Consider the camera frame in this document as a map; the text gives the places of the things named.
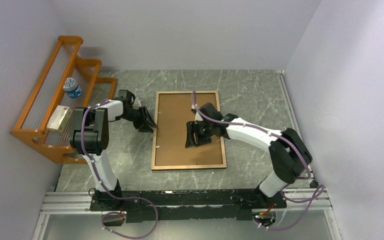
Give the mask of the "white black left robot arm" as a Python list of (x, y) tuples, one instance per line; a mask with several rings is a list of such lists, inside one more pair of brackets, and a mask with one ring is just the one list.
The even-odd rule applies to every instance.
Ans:
[(107, 153), (110, 141), (109, 123), (126, 120), (142, 133), (153, 133), (157, 124), (148, 109), (127, 89), (113, 99), (104, 99), (89, 107), (76, 107), (72, 112), (70, 146), (86, 160), (95, 180), (95, 196), (103, 198), (110, 210), (122, 206), (123, 196)]

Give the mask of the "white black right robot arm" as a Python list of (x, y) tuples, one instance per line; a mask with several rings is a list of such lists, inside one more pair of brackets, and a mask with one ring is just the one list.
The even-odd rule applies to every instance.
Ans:
[(273, 130), (252, 124), (228, 113), (222, 115), (211, 103), (193, 105), (193, 121), (186, 123), (186, 148), (212, 142), (213, 136), (236, 140), (259, 148), (269, 154), (273, 170), (256, 187), (255, 202), (268, 207), (275, 195), (308, 171), (313, 158), (303, 140), (292, 128)]

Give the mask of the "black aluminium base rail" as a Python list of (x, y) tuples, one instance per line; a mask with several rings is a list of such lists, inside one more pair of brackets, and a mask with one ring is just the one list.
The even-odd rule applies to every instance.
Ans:
[(216, 190), (124, 190), (122, 199), (107, 193), (47, 192), (39, 215), (104, 215), (122, 213), (127, 223), (144, 221), (236, 219), (250, 221), (258, 214), (267, 217), (277, 212), (328, 211), (332, 204), (328, 193), (323, 191), (311, 203), (304, 202), (313, 193), (313, 188), (289, 188), (266, 203), (253, 199), (252, 189)]

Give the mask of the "white red small box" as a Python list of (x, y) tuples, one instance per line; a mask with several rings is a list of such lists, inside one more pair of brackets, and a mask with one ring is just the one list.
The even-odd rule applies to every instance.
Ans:
[(72, 107), (57, 105), (47, 123), (46, 129), (51, 132), (62, 133), (68, 124), (72, 112)]

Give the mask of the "blue white round tub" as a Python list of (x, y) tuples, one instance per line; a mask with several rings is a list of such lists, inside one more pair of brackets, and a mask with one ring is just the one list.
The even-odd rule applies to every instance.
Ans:
[(81, 86), (73, 77), (65, 79), (62, 89), (71, 99), (78, 98), (83, 92)]

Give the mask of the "orange wooden rack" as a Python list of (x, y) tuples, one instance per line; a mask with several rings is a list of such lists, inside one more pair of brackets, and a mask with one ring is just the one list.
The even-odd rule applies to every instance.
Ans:
[[(83, 39), (61, 35), (44, 65), (20, 116), (10, 134), (57, 164), (85, 164), (70, 146), (70, 128), (62, 133), (47, 130), (48, 121), (58, 105), (86, 107), (93, 101), (114, 97), (117, 79), (100, 76), (101, 60), (81, 57)], [(74, 78), (82, 89), (77, 98), (63, 90), (66, 78)]]

